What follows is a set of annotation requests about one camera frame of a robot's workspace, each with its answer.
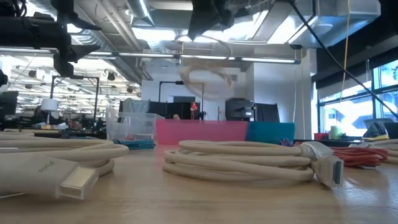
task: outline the red cable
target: red cable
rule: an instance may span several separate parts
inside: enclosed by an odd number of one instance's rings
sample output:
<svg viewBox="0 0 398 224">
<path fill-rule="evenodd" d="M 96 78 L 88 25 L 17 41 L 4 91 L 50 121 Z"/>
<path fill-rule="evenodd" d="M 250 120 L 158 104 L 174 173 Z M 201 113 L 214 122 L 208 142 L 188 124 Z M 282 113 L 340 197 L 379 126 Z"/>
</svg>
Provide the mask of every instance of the red cable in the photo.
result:
<svg viewBox="0 0 398 224">
<path fill-rule="evenodd" d="M 344 166 L 379 166 L 387 159 L 387 149 L 370 149 L 362 147 L 332 147 L 333 155 L 344 161 Z"/>
</svg>

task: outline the computer monitor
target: computer monitor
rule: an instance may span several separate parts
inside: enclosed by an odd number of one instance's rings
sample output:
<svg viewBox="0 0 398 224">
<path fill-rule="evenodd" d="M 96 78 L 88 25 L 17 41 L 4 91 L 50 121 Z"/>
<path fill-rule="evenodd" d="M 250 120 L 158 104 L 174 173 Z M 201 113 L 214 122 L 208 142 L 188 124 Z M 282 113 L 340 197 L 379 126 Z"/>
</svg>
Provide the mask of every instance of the computer monitor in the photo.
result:
<svg viewBox="0 0 398 224">
<path fill-rule="evenodd" d="M 0 115 L 13 115 L 17 111 L 18 91 L 5 91 L 0 94 Z"/>
</svg>

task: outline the teal box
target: teal box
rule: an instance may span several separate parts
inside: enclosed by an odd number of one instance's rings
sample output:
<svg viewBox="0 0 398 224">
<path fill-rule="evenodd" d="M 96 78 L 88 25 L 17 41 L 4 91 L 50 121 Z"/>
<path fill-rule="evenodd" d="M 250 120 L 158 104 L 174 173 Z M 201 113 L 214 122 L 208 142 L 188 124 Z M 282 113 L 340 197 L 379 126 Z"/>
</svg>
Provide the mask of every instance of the teal box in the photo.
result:
<svg viewBox="0 0 398 224">
<path fill-rule="evenodd" d="M 294 123 L 249 122 L 246 141 L 279 144 L 284 139 L 294 140 Z"/>
</svg>

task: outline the pink bin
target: pink bin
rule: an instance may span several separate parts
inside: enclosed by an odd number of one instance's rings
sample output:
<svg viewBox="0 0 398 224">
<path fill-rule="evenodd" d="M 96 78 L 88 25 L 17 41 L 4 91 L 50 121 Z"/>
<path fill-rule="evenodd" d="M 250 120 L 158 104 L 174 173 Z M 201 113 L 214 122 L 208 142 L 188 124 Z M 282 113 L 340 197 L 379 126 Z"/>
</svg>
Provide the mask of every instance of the pink bin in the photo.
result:
<svg viewBox="0 0 398 224">
<path fill-rule="evenodd" d="M 183 140 L 244 141 L 247 128 L 245 121 L 156 121 L 157 140 L 163 145 L 176 145 Z"/>
</svg>

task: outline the table surface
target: table surface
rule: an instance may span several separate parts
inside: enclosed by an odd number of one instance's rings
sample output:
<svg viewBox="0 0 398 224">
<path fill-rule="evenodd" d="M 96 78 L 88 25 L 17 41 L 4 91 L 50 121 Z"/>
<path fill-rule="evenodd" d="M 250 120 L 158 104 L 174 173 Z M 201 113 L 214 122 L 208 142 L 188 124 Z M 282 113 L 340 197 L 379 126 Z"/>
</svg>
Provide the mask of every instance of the table surface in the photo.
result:
<svg viewBox="0 0 398 224">
<path fill-rule="evenodd" d="M 0 223 L 398 223 L 398 166 L 346 169 L 342 187 L 316 180 L 225 183 L 162 171 L 162 150 L 131 151 L 85 201 L 0 200 Z"/>
</svg>

